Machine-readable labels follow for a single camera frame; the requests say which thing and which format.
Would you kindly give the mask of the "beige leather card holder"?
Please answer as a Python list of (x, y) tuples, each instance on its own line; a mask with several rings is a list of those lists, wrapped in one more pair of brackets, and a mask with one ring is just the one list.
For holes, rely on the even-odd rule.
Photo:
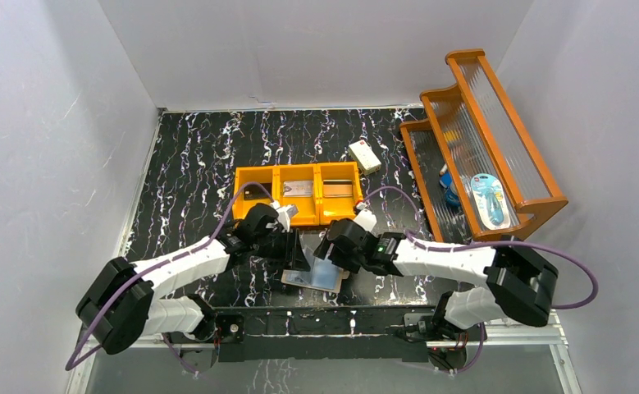
[(317, 291), (339, 293), (342, 282), (349, 277), (350, 273), (335, 266), (328, 259), (318, 259), (308, 247), (303, 248), (303, 253), (309, 263), (310, 270), (284, 270), (281, 282)]

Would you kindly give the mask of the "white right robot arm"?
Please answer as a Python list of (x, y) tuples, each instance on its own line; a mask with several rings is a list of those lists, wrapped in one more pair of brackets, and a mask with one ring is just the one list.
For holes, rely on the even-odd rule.
[(498, 318), (544, 327), (559, 275), (551, 262), (520, 241), (460, 245), (409, 233), (375, 236), (347, 218), (331, 223), (314, 255), (352, 273), (364, 269), (377, 276), (433, 276), (472, 285), (438, 301), (433, 323), (452, 332)]

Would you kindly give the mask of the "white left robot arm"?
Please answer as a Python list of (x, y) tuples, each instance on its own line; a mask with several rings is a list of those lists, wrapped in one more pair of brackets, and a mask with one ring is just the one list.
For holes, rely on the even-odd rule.
[(199, 295), (170, 299), (168, 294), (252, 257), (307, 271), (299, 231), (290, 225), (298, 211), (293, 204), (258, 203), (244, 218), (219, 224), (191, 246), (149, 260), (114, 258), (86, 291), (76, 314), (109, 355), (154, 334), (180, 332), (208, 341), (218, 330), (214, 308)]

